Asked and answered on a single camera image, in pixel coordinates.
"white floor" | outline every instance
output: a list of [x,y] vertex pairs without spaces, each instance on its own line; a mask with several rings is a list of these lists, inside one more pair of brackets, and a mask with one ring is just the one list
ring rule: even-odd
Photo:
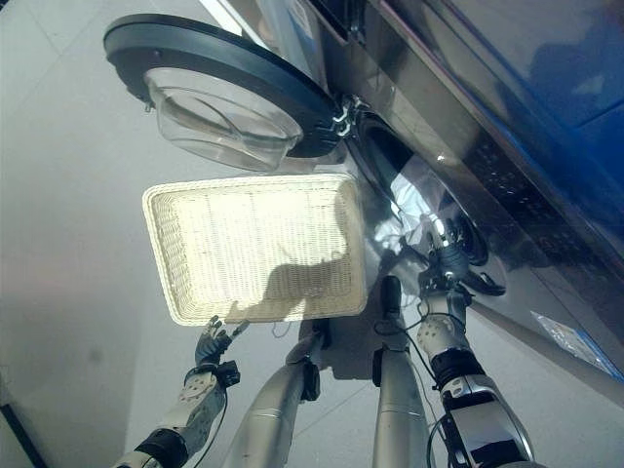
[[[12,0],[0,12],[2,397],[53,468],[108,466],[151,431],[192,364],[199,330],[169,318],[143,190],[236,174],[165,142],[106,62],[105,28],[146,12],[210,20],[192,0]],[[541,463],[622,466],[624,410],[485,319],[471,315],[468,329]],[[202,466],[218,466],[296,332],[253,326],[235,342],[242,383]],[[322,377],[289,466],[370,465],[377,390]],[[4,422],[0,438],[0,466],[29,466]]]

